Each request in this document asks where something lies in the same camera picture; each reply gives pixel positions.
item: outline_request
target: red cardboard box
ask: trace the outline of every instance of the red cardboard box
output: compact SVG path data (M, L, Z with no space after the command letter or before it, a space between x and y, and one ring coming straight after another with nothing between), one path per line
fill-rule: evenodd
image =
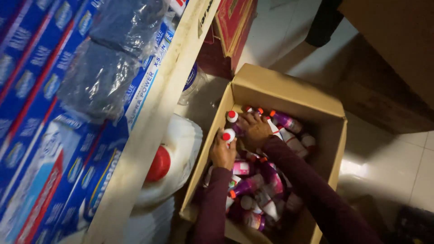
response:
M232 79L256 16L257 0L222 0L196 62L207 74Z

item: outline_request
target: white plastic jug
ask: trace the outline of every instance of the white plastic jug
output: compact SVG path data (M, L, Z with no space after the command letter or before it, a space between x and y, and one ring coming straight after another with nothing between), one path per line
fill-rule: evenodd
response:
M172 115L136 206L156 204L185 184L196 162L202 137L202 129L193 121Z

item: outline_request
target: tiled floor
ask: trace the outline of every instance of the tiled floor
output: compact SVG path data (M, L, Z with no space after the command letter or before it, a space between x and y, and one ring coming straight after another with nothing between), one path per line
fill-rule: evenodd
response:
M324 47L303 42L321 0L259 0L258 16L237 69L244 63L331 86L345 67L358 31L344 19ZM391 227L402 204L434 212L434 132L389 134L347 113L348 137L338 193L373 195Z

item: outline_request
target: plastic wrap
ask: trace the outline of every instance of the plastic wrap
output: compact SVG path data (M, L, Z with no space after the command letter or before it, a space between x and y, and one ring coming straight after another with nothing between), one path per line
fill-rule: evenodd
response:
M168 10L165 0L110 0L90 30L91 38L114 50L143 59Z
M76 52L57 96L79 112L117 118L123 113L123 97L140 63L125 52L89 39Z

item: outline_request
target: clear plastic container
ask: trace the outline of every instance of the clear plastic container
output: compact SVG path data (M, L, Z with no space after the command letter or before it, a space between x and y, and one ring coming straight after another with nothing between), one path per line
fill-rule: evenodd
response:
M190 75L187 78L184 89L182 90L181 97L179 98L178 104L188 105L196 95L199 90L208 83L207 76L205 73L194 63L193 68L191 68Z

